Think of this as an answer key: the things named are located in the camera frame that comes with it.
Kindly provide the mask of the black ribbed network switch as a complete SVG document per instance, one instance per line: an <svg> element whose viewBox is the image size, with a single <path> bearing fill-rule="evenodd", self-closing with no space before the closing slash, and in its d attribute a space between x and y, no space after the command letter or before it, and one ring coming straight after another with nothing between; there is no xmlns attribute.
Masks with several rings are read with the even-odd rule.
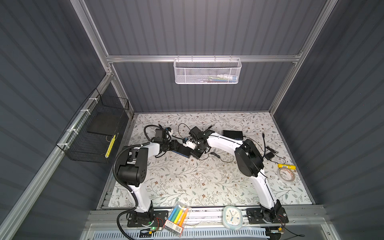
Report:
<svg viewBox="0 0 384 240"><path fill-rule="evenodd" d="M237 141L244 139L242 131L223 130L223 136Z"/></svg>

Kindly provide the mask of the blue black network switch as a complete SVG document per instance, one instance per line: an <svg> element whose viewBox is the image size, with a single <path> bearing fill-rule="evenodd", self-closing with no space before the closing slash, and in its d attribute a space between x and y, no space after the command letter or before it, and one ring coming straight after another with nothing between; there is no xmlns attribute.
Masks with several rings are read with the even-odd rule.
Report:
<svg viewBox="0 0 384 240"><path fill-rule="evenodd" d="M191 156L192 149L189 147L180 145L179 143L176 143L172 147L171 151L189 159Z"/></svg>

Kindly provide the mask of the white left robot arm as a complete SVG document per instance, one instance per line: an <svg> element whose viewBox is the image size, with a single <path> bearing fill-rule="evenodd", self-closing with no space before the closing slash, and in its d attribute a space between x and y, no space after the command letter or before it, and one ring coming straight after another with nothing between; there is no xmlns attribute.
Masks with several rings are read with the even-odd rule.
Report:
<svg viewBox="0 0 384 240"><path fill-rule="evenodd" d="M112 173L117 183L124 187L134 199L134 206L117 216L117 226L122 235L131 240L120 223L124 214L133 214L146 222L154 220L154 206L145 188L141 187L147 176L148 158L158 157L171 150L172 129L161 125L147 125L144 134L148 142L122 147L117 154Z"/></svg>

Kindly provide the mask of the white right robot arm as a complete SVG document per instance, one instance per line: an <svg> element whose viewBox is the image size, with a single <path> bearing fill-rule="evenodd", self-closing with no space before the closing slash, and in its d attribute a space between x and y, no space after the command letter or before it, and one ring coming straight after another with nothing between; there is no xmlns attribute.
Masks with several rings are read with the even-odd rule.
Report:
<svg viewBox="0 0 384 240"><path fill-rule="evenodd" d="M209 148L217 148L233 155L239 171L250 178L256 189L264 221L273 223L278 220L279 212L283 209L282 204L273 194L268 178L265 176L264 157L251 140L234 140L213 130L201 131L197 127L192 128L189 135L196 144L192 151L196 158Z"/></svg>

